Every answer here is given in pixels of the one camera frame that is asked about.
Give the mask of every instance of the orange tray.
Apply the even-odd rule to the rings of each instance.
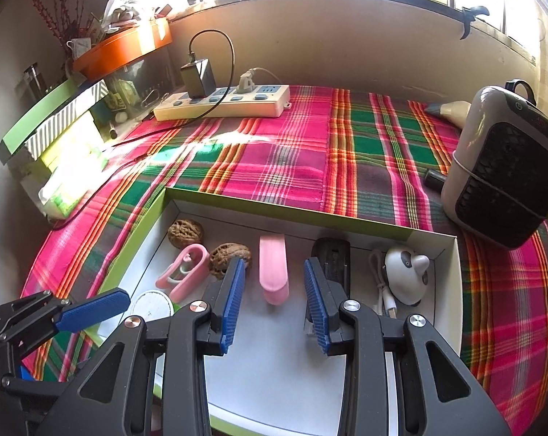
[[[173,42],[167,18],[145,21],[105,39],[74,61],[73,68],[96,82],[139,57]]]

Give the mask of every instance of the green box edge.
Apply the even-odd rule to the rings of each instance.
[[[77,90],[78,87],[74,81],[68,79],[49,92],[22,116],[1,140],[9,154],[13,155],[34,129]]]

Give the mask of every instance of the black grille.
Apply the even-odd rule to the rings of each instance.
[[[548,215],[548,151],[515,126],[502,122],[491,127],[473,172],[541,217]],[[472,177],[456,203],[456,214],[510,249],[521,246],[542,222]]]

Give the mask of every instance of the black charger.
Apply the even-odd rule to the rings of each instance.
[[[216,88],[214,72],[209,59],[195,58],[195,53],[189,53],[189,63],[181,68],[181,77],[189,98],[205,98]]]

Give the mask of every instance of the cardboard box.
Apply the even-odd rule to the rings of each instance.
[[[135,226],[101,292],[121,287],[135,299],[155,289],[155,280],[178,254],[166,236],[177,218],[202,224],[210,252],[224,242],[243,243],[252,251],[253,265],[246,276],[234,342],[224,357],[205,358],[209,414],[212,426],[221,431],[235,435],[337,434],[345,358],[328,358],[316,339],[304,332],[304,261],[320,237],[350,241],[351,298],[368,306],[376,304],[378,296],[369,272],[371,249],[386,251],[404,243],[427,255],[431,259],[428,291],[417,307],[401,305],[398,317],[423,314],[459,354],[463,302],[456,238],[365,219],[167,188]],[[286,235],[290,296],[278,307],[266,303],[258,282],[259,238],[268,232]],[[208,277],[182,304],[201,298],[210,280],[215,279]],[[129,314],[107,320],[89,334],[102,342]],[[387,368],[394,389],[392,366]],[[159,359],[158,395],[162,370]]]

